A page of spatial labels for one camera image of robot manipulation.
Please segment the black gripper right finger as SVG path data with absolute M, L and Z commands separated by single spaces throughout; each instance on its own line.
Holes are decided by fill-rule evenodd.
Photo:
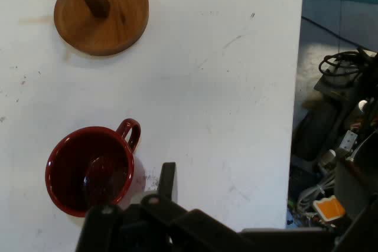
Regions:
M 157 192 L 143 197 L 143 215 L 162 234 L 169 251 L 253 251 L 254 244 L 201 210 L 187 211 L 173 201 L 174 162 L 162 165 Z

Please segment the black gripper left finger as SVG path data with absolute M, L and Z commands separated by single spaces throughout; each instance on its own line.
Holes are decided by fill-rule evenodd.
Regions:
M 121 208 L 114 204 L 89 209 L 75 251 L 110 251 L 121 212 Z

